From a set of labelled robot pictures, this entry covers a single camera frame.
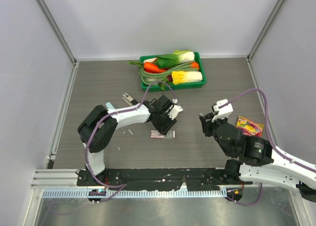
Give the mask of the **red white staple box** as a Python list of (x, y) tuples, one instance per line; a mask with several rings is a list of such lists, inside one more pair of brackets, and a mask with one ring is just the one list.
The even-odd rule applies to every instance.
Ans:
[(175, 138), (175, 131), (168, 131), (166, 134), (161, 134), (157, 130), (151, 130), (150, 138)]

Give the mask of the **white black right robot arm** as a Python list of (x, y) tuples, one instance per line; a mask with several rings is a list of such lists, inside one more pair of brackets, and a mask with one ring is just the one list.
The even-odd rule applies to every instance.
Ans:
[(295, 189), (303, 199), (315, 202), (314, 164), (272, 146), (264, 138), (244, 135), (227, 118), (215, 120), (214, 117), (213, 113), (199, 114), (204, 135), (213, 137), (229, 157), (223, 171), (225, 182), (260, 182)]

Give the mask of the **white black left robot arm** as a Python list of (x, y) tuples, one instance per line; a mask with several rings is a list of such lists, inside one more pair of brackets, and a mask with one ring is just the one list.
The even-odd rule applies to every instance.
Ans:
[(85, 148), (86, 166), (90, 171), (88, 180), (95, 186), (104, 182), (104, 150), (117, 129), (150, 122), (161, 135), (165, 135), (182, 111), (176, 99), (170, 100), (165, 95), (121, 109), (106, 109), (103, 105), (94, 107), (78, 127)]

